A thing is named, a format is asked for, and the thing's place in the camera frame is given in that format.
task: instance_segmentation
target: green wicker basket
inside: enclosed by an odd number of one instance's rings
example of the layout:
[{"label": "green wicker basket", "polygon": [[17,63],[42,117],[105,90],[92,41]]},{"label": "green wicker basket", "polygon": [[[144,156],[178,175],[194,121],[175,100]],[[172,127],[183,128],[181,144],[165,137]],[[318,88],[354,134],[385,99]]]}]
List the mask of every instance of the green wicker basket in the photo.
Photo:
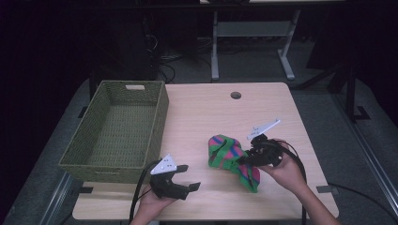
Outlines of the green wicker basket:
[{"label": "green wicker basket", "polygon": [[137,183],[160,158],[168,106],[164,82],[103,81],[59,166],[83,181]]}]

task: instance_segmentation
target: cable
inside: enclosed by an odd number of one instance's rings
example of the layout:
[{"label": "cable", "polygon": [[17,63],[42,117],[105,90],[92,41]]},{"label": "cable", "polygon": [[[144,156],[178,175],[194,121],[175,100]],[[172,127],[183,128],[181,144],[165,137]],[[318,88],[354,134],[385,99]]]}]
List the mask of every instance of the cable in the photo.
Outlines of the cable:
[{"label": "cable", "polygon": [[150,42],[150,39],[151,39],[151,38],[153,38],[153,39],[155,40],[155,44],[154,44],[154,46],[152,47],[152,50],[155,50],[156,47],[158,47],[158,44],[159,44],[158,39],[157,39],[155,36],[153,36],[153,35],[146,35],[146,37],[149,38],[149,39],[148,39],[148,42]]},{"label": "cable", "polygon": [[72,212],[68,213],[68,215],[64,219],[62,219],[62,221],[59,223],[59,225],[64,225],[71,216],[72,216]]},{"label": "cable", "polygon": [[359,192],[359,191],[357,191],[357,190],[355,190],[355,189],[352,189],[352,188],[350,188],[350,187],[345,187],[345,186],[337,185],[337,184],[334,184],[334,183],[331,183],[331,182],[328,182],[328,185],[330,185],[330,186],[335,186],[335,187],[337,187],[337,188],[342,188],[342,189],[345,189],[345,190],[349,190],[349,191],[351,191],[351,192],[353,192],[353,193],[356,193],[356,194],[358,194],[358,195],[360,195],[360,196],[362,196],[362,197],[364,197],[364,198],[366,198],[366,199],[372,201],[373,203],[375,203],[376,205],[378,205],[381,209],[383,209],[383,210],[392,218],[392,220],[394,220],[395,224],[398,225],[398,218],[397,218],[393,213],[391,213],[390,210],[389,210],[388,208],[386,208],[384,205],[382,205],[380,202],[376,201],[375,199],[373,199],[373,198],[370,197],[369,195],[363,194],[363,193],[361,193],[361,192]]},{"label": "cable", "polygon": [[138,195],[140,194],[141,186],[143,185],[146,173],[149,170],[149,168],[151,168],[152,166],[158,164],[159,162],[161,162],[161,159],[149,163],[144,168],[144,170],[141,172],[140,179],[138,180],[137,187],[135,188],[134,197],[132,198],[132,203],[131,203],[131,208],[130,208],[129,224],[131,224],[132,219],[134,217],[135,205],[137,204],[139,198],[141,198],[141,197],[138,197]]},{"label": "cable", "polygon": [[152,188],[151,189],[149,189],[149,190],[147,190],[144,194],[142,194],[140,197],[138,197],[138,199],[141,199],[141,198],[143,198],[144,197],[144,195],[146,195],[149,191],[151,191],[152,190]]},{"label": "cable", "polygon": [[[232,39],[229,43],[228,43],[228,40],[225,40],[225,41],[222,41],[222,39],[220,39],[219,41],[217,41],[218,43],[220,43],[220,45],[219,45],[219,49],[217,50],[217,53],[218,54],[238,54],[238,53],[243,53],[244,51],[242,50],[243,49],[243,44],[241,44],[241,43],[238,43],[236,40],[235,40],[235,38],[230,38],[230,39]],[[233,50],[234,49],[234,46],[238,46],[238,50]]]},{"label": "cable", "polygon": [[[288,142],[280,141],[280,140],[278,140],[276,142],[277,143],[286,143],[288,146],[290,146],[295,151],[296,154],[293,154],[291,151],[284,148],[283,146],[281,148],[283,150],[283,152],[285,152],[288,156],[290,156],[293,160],[296,161],[296,163],[298,164],[298,167],[301,171],[302,177],[304,178],[305,183],[307,183],[307,174],[304,169],[304,164],[302,164],[301,159],[299,159],[299,154],[296,151],[296,149]],[[302,206],[302,208],[301,208],[301,224],[305,225],[306,223],[307,223],[307,210],[304,208],[304,206]]]},{"label": "cable", "polygon": [[196,57],[197,59],[199,59],[200,61],[204,62],[206,65],[208,65],[211,68],[211,64],[206,61],[205,59],[201,58],[201,57]]},{"label": "cable", "polygon": [[161,74],[161,76],[164,77],[164,82],[165,83],[173,83],[174,82],[174,78],[176,77],[176,70],[173,67],[169,66],[169,65],[160,64],[160,66],[164,66],[164,67],[170,68],[173,71],[173,76],[172,76],[172,78],[169,79],[167,77],[166,73],[164,73],[163,70],[159,69],[159,73]]}]

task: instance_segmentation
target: wooden table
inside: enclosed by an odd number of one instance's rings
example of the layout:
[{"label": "wooden table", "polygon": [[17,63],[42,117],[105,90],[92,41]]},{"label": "wooden table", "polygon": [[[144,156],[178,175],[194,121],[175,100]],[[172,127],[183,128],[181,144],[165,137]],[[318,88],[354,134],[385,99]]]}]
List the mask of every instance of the wooden table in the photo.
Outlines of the wooden table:
[{"label": "wooden table", "polygon": [[[201,182],[199,190],[167,207],[158,220],[285,220],[301,218],[301,204],[291,192],[261,172],[258,193],[249,192],[236,174],[207,165],[207,141],[217,134],[239,140],[250,148],[247,135],[252,126],[281,123],[269,130],[269,138],[285,139],[299,153],[308,184],[334,216],[338,208],[331,193],[318,193],[316,187],[327,181],[314,153],[298,109],[286,84],[207,83],[168,84],[169,111],[161,145],[161,157],[171,154],[177,165],[188,164],[178,173],[177,184]],[[231,98],[239,92],[240,99]],[[81,193],[75,205],[76,219],[128,219],[135,185],[85,182],[92,187]]]}]

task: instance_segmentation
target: human hand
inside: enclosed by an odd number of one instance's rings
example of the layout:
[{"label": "human hand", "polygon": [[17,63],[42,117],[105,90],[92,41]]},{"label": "human hand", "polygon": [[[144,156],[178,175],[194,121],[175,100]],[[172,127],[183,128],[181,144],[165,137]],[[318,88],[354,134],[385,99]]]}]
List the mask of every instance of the human hand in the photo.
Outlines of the human hand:
[{"label": "human hand", "polygon": [[[289,149],[289,146],[284,141],[275,141],[279,142],[284,148]],[[268,173],[280,186],[290,190],[294,194],[307,187],[298,164],[286,153],[282,154],[282,161],[278,166],[272,167],[266,165],[260,166],[258,169]]]},{"label": "human hand", "polygon": [[147,185],[143,190],[144,196],[141,198],[140,205],[137,213],[134,216],[130,225],[146,225],[155,217],[157,217],[161,211],[167,207],[167,205],[176,201],[171,198],[158,198],[158,196],[151,190],[151,186]]}]

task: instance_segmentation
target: white table leg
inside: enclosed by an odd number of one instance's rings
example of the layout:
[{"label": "white table leg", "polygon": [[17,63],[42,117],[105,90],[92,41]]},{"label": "white table leg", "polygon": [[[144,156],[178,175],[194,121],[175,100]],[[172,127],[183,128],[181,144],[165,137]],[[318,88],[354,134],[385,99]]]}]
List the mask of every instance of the white table leg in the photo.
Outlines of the white table leg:
[{"label": "white table leg", "polygon": [[292,22],[289,26],[289,31],[286,36],[286,43],[281,50],[278,50],[279,58],[281,59],[281,63],[284,69],[284,73],[288,80],[295,80],[295,74],[293,73],[292,68],[290,67],[289,61],[287,60],[287,51],[289,50],[290,43],[292,42],[293,35],[295,34],[296,25],[299,20],[300,10],[296,10],[295,14],[293,15]]},{"label": "white table leg", "polygon": [[217,81],[219,79],[219,59],[217,57],[217,11],[215,11],[213,22],[213,52],[211,53],[211,80]]}]

